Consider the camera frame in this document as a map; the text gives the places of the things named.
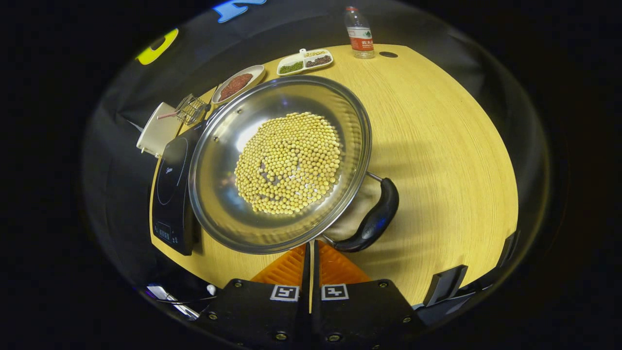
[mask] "red label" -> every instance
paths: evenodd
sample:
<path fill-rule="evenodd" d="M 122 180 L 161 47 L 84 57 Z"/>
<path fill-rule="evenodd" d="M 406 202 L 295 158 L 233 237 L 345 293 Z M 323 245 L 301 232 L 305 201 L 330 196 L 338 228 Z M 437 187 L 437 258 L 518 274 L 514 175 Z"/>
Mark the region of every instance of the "red label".
<path fill-rule="evenodd" d="M 372 51 L 374 49 L 374 41 L 371 39 L 350 37 L 350 44 L 352 49 L 357 51 Z"/>

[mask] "black induction cooker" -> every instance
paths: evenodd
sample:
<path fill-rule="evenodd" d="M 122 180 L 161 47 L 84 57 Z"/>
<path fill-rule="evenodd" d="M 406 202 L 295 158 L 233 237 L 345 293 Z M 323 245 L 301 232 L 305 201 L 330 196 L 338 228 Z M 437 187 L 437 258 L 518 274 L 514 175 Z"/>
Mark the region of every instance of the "black induction cooker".
<path fill-rule="evenodd" d="M 188 169 L 207 121 L 201 121 L 164 148 L 152 206 L 153 233 L 183 255 L 192 254 L 197 221 L 188 198 Z"/>

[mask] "screw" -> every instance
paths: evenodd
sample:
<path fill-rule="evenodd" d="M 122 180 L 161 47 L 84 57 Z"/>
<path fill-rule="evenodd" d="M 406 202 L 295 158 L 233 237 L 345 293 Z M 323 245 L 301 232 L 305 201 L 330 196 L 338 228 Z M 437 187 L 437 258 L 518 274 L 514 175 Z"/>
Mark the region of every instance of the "screw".
<path fill-rule="evenodd" d="M 328 341 L 330 341 L 331 343 L 335 343 L 339 340 L 341 340 L 341 336 L 339 334 L 331 334 L 328 336 Z"/>

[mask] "cable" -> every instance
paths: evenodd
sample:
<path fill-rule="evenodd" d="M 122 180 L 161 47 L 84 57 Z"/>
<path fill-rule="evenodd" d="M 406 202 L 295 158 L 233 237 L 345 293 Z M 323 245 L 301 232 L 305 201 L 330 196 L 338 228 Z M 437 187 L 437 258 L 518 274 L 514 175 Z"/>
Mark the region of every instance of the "cable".
<path fill-rule="evenodd" d="M 173 305 L 184 305 L 184 304 L 192 304 L 202 300 L 214 299 L 216 296 L 210 296 L 208 298 L 200 298 L 195 300 L 163 300 L 163 299 L 152 299 L 158 301 L 160 303 L 173 304 Z"/>

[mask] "stainless steel wok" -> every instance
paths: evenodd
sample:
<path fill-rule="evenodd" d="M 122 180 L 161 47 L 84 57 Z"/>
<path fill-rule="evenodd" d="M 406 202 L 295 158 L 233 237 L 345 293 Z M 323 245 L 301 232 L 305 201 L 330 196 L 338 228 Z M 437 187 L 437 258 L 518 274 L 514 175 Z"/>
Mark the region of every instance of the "stainless steel wok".
<path fill-rule="evenodd" d="M 340 135 L 341 166 L 332 192 L 293 215 L 253 212 L 235 185 L 240 153 L 266 120 L 305 111 L 326 117 Z M 369 174 L 370 155 L 369 118 L 349 89 L 322 77 L 278 78 L 242 93 L 210 118 L 190 163 L 190 202 L 201 226 L 219 243 L 244 253 L 283 252 L 312 240 L 339 218 Z M 338 250 L 368 247 L 397 211 L 392 181 L 369 175 L 381 182 L 381 198 L 351 238 L 326 237 Z"/>

